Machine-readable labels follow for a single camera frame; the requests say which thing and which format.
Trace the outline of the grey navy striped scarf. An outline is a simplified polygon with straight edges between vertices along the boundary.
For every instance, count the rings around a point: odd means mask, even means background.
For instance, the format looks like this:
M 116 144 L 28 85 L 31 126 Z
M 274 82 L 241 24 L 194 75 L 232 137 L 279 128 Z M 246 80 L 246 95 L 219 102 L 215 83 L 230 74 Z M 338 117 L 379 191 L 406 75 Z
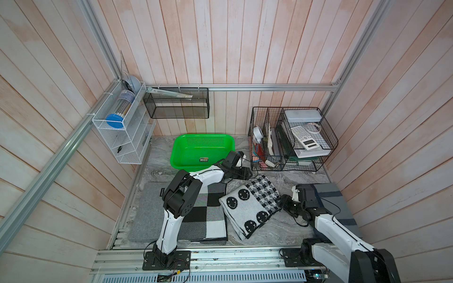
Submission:
M 336 184 L 317 183 L 311 185 L 317 191 L 318 199 L 322 202 L 323 206 L 329 210 L 343 226 L 353 232 L 357 237 L 363 238 L 362 233 Z

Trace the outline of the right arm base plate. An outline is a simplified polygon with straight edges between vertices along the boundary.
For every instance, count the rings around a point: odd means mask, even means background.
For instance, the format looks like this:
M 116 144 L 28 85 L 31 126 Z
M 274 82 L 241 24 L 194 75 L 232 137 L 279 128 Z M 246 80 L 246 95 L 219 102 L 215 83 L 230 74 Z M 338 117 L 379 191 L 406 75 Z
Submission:
M 285 267 L 306 267 L 314 268 L 323 264 L 316 261 L 311 255 L 305 253 L 301 248 L 282 248 L 279 255 L 284 261 Z

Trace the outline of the white tape roll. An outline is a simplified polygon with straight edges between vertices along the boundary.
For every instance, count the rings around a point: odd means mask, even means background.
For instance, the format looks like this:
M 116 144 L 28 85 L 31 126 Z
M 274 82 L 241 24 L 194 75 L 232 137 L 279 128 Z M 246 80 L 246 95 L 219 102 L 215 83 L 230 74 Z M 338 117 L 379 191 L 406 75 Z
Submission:
M 263 135 L 263 132 L 261 130 L 261 128 L 259 126 L 255 126 L 253 129 L 252 129 L 252 136 L 253 136 L 253 141 L 254 143 L 261 143 L 263 138 L 264 138 L 264 135 Z

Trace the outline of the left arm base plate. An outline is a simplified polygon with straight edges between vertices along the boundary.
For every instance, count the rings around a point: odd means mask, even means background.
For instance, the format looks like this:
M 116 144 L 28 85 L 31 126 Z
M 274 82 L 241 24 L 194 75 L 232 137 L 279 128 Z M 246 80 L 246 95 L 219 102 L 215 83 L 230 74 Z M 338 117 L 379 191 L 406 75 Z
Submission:
M 175 251 L 170 255 L 159 254 L 155 252 L 145 253 L 145 259 L 142 265 L 144 271 L 157 270 L 177 270 L 184 271 L 190 268 L 191 252 Z

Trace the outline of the plain grey scarf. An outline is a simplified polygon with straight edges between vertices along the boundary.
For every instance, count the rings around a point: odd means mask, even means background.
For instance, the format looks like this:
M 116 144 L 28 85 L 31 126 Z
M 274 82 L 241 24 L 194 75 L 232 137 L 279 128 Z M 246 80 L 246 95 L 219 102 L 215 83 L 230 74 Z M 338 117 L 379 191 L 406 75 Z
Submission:
M 144 185 L 127 238 L 130 242 L 148 244 L 159 238 L 164 222 L 162 195 L 167 185 L 165 182 L 148 182 Z

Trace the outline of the white notebook under calculator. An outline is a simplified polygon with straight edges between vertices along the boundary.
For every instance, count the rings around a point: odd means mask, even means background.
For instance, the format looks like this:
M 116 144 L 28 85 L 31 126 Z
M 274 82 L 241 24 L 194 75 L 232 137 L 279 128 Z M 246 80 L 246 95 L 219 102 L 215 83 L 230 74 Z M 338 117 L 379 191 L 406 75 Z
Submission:
M 298 158 L 304 159 L 304 158 L 315 158 L 318 156 L 328 156 L 331 153 L 331 150 L 322 149 L 321 147 L 318 147 L 312 150 L 295 149 L 294 152 Z

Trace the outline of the green plastic basket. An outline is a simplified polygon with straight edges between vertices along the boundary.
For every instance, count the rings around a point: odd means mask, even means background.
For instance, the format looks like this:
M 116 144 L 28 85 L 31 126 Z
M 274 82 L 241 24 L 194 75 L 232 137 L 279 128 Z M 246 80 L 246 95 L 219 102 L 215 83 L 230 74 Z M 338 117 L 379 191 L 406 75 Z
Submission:
M 184 134 L 175 139 L 171 166 L 187 172 L 209 168 L 235 151 L 235 140 L 228 134 Z

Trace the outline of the black mesh wall basket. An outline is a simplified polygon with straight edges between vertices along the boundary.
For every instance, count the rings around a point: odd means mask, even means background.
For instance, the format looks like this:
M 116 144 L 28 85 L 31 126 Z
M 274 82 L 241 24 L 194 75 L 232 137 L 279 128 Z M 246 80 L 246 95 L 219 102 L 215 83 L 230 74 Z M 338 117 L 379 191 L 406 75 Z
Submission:
M 208 119 L 210 92 L 201 87 L 156 87 L 173 92 L 191 94 L 191 99 L 179 99 L 151 94 L 146 91 L 143 102 L 152 119 Z

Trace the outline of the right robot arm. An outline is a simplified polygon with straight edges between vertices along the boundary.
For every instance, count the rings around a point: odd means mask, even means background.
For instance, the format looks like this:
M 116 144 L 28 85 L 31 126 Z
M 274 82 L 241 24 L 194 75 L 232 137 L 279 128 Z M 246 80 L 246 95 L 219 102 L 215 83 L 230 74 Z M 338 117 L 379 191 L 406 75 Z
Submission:
M 300 248 L 280 250 L 286 267 L 306 269 L 311 282 L 328 278 L 329 272 L 344 283 L 400 282 L 393 255 L 355 234 L 357 223 L 335 184 L 299 184 L 292 192 L 279 197 L 278 206 L 302 217 L 315 237 L 303 239 Z

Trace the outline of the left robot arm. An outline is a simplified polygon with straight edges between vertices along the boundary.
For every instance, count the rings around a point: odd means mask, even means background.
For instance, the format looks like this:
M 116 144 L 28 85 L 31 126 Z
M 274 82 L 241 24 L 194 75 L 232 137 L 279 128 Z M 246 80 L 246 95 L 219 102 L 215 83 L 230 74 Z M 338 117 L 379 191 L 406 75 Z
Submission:
M 195 206 L 199 193 L 209 185 L 224 178 L 249 180 L 252 172 L 243 165 L 247 157 L 244 152 L 231 151 L 225 159 L 219 160 L 207 169 L 197 172 L 180 170 L 162 196 L 164 221 L 159 238 L 153 245 L 155 255 L 168 257 L 177 248 L 182 222 Z

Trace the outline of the white calculator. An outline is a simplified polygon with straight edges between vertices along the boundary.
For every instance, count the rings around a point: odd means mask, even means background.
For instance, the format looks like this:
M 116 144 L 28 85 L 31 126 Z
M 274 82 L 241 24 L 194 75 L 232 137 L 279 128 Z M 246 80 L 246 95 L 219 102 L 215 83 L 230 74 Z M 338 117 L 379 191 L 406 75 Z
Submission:
M 318 149 L 320 147 L 317 141 L 312 138 L 311 134 L 304 127 L 292 127 L 291 132 L 306 150 Z

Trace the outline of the ruler in mesh basket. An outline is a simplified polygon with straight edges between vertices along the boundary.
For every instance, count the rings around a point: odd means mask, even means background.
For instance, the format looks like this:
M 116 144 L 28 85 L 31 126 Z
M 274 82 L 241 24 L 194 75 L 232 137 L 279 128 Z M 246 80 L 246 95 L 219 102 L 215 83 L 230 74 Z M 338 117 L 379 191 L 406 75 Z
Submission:
M 153 88 L 153 87 L 148 87 L 147 92 L 151 94 L 157 94 L 160 96 L 168 96 L 168 97 L 174 97 L 174 98 L 179 98 L 179 99 L 191 99 L 193 98 L 193 95 L 191 94 L 184 94 L 180 92 L 173 92 L 169 90 L 164 90 L 161 88 Z

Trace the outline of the clear tube blue cap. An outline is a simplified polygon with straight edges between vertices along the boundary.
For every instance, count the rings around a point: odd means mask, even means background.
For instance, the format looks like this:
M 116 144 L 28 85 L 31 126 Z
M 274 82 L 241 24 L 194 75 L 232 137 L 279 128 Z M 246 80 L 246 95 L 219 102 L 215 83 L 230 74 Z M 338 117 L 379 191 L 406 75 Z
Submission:
M 106 116 L 107 124 L 110 127 L 113 127 L 115 129 L 124 128 L 123 122 L 125 121 L 126 114 L 131 108 L 135 98 L 136 95 L 130 90 L 123 90 L 120 93 L 118 99 L 114 103 L 112 110 L 110 111 L 110 114 Z

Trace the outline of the smiley houndstooth knit scarf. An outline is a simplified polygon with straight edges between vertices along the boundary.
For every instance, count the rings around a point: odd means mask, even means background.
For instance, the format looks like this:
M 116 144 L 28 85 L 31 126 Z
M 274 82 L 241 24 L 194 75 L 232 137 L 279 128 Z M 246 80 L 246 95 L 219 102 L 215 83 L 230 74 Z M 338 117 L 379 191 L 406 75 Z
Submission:
M 219 203 L 239 238 L 244 240 L 280 210 L 279 198 L 271 180 L 258 175 L 220 198 Z

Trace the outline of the black white checkered scarf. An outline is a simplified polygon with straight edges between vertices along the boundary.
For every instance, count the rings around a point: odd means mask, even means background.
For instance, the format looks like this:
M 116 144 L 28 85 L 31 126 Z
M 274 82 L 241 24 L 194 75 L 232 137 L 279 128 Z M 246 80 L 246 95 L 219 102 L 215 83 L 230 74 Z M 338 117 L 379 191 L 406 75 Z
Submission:
M 227 222 L 219 200 L 226 195 L 227 185 L 214 183 L 202 188 L 194 208 L 185 216 L 179 230 L 179 241 L 225 242 Z

